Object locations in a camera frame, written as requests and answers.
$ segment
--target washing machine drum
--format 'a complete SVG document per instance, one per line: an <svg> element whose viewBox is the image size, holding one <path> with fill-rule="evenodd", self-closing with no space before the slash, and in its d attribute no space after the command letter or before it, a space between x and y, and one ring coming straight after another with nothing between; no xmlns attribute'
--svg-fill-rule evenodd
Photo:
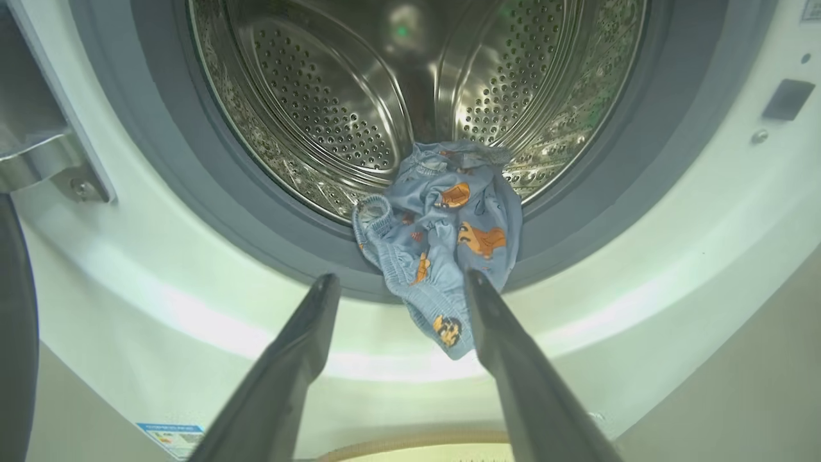
<svg viewBox="0 0 821 462"><path fill-rule="evenodd" d="M412 142L514 152L504 176L525 225L508 284L541 280L634 223L697 156L750 68L769 3L72 8L112 106L194 212L291 277L333 271L346 295L389 301L349 217L390 184Z"/></svg>

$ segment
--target front-load washing machine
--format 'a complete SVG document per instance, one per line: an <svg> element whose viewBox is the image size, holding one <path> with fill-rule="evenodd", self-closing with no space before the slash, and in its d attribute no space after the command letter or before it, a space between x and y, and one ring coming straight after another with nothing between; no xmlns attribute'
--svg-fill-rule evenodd
<svg viewBox="0 0 821 462"><path fill-rule="evenodd" d="M476 357L422 335L352 237L412 141L515 153L503 296L609 437L821 242L815 0L9 6L110 196L13 193L40 335L143 429L207 429L328 272L298 457L503 427Z"/></svg>

